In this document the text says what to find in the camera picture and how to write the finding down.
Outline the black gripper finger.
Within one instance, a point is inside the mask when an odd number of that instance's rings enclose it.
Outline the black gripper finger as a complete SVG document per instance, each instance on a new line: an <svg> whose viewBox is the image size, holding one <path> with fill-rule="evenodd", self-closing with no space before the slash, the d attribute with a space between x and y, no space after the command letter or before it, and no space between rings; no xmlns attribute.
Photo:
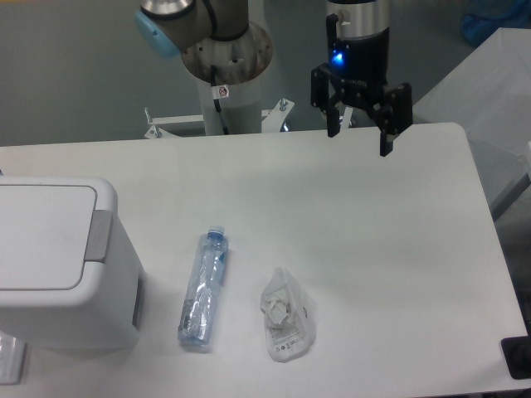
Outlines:
<svg viewBox="0 0 531 398"><path fill-rule="evenodd" d="M413 124L412 86L404 82L386 91L378 107L373 106L373 121L380 130L380 156L386 157L394 140Z"/></svg>
<svg viewBox="0 0 531 398"><path fill-rule="evenodd" d="M327 63L311 71L310 104L326 117L327 133L335 137L341 127L337 103L345 96L346 79L334 74Z"/></svg>

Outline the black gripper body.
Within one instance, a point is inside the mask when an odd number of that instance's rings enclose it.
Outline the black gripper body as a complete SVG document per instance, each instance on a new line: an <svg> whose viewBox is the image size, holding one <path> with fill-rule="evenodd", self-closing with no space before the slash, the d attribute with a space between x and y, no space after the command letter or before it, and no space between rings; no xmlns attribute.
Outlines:
<svg viewBox="0 0 531 398"><path fill-rule="evenodd" d="M325 23L325 86L334 88L333 95L326 95L327 120L339 120L339 102L375 119L385 106L390 15L329 13Z"/></svg>

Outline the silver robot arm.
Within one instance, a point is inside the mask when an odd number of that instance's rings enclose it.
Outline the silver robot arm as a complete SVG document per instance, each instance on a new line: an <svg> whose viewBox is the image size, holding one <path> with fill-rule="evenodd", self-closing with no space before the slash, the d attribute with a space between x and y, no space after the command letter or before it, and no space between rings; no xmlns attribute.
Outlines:
<svg viewBox="0 0 531 398"><path fill-rule="evenodd" d="M267 32L245 1L142 1L134 22L161 57L179 56L200 86L209 135L260 133L260 95L253 85L273 56ZM348 124L341 105L362 110L379 128L380 154L413 122L412 88L387 82L390 35L385 1L326 4L327 61L310 74L310 104L328 136Z"/></svg>

